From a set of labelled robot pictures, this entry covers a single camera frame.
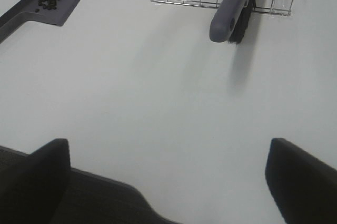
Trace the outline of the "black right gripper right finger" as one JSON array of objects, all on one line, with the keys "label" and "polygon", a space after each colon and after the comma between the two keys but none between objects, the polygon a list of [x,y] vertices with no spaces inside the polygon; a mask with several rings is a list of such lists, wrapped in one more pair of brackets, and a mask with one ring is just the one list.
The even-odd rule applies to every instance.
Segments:
[{"label": "black right gripper right finger", "polygon": [[336,169],[283,138],[271,140],[265,179],[286,223],[336,223]]}]

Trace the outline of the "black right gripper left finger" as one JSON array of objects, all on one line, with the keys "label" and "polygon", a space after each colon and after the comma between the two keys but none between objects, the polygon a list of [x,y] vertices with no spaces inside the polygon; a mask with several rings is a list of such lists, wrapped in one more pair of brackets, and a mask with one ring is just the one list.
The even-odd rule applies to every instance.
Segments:
[{"label": "black right gripper left finger", "polygon": [[71,166],[69,143],[1,147],[1,223],[169,223],[133,186]]}]

